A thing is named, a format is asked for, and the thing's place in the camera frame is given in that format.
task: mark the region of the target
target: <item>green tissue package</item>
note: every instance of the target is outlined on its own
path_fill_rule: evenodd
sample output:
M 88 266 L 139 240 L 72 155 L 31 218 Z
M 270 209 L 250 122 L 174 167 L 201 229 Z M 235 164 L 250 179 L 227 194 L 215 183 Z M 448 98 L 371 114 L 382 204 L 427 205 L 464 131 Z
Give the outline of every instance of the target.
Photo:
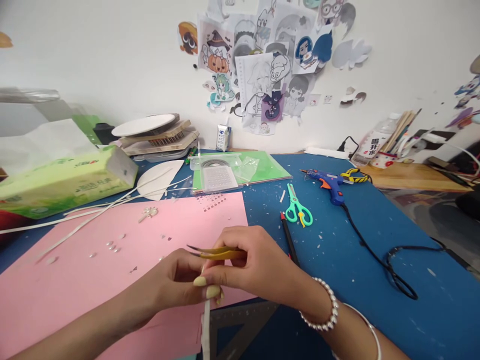
M 138 170 L 117 146 L 60 158 L 0 182 L 0 210 L 46 218 L 131 189 Z

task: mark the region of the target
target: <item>fingernail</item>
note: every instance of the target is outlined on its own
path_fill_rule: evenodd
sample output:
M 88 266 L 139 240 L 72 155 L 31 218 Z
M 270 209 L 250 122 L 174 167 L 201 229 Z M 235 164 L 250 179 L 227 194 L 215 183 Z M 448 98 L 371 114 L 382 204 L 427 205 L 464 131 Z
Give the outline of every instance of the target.
M 209 287 L 206 288 L 206 293 L 205 293 L 205 298 L 206 299 L 211 299 L 220 294 L 220 286 L 218 285 L 210 285 Z
M 207 279 L 203 276 L 198 276 L 195 280 L 193 280 L 193 285 L 203 287 L 207 285 Z

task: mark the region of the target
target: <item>blue glue gun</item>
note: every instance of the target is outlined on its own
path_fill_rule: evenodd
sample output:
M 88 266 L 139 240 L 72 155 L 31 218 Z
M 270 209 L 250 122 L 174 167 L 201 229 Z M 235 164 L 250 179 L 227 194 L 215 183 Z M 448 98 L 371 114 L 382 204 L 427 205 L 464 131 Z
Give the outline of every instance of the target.
M 312 179 L 320 181 L 322 184 L 321 189 L 328 189 L 330 191 L 330 201 L 333 205 L 341 206 L 344 202 L 344 194 L 340 191 L 340 184 L 349 183 L 353 184 L 351 181 L 344 180 L 343 177 L 332 175 L 324 171 L 318 170 L 300 170 L 301 172 L 307 174 Z

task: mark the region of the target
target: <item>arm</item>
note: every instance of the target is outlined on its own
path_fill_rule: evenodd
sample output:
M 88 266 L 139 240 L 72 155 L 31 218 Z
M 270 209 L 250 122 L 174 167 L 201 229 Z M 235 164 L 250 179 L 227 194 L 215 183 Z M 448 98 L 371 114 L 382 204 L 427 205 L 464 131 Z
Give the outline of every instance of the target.
M 186 250 L 176 250 L 117 296 L 10 360 L 93 360 L 158 312 L 218 296 L 219 286 L 202 289 L 192 283 L 204 264 Z
M 225 228 L 215 247 L 225 245 L 247 251 L 247 260 L 232 260 L 233 266 L 209 260 L 201 274 L 203 279 L 196 279 L 194 285 L 206 283 L 243 289 L 300 310 L 311 323 L 328 321 L 332 302 L 327 291 L 297 267 L 262 227 Z M 377 343 L 367 324 L 354 310 L 338 303 L 336 326 L 320 334 L 341 360 L 377 359 Z M 380 331 L 375 333 L 384 359 L 408 359 Z

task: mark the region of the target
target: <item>bottle cap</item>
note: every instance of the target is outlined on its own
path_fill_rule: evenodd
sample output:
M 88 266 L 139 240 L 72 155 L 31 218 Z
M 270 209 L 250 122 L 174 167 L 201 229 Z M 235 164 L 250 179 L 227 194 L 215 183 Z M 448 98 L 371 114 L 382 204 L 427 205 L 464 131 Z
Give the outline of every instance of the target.
M 396 112 L 392 112 L 389 116 L 390 119 L 393 119 L 393 120 L 398 120 L 402 117 L 402 114 L 398 114 Z

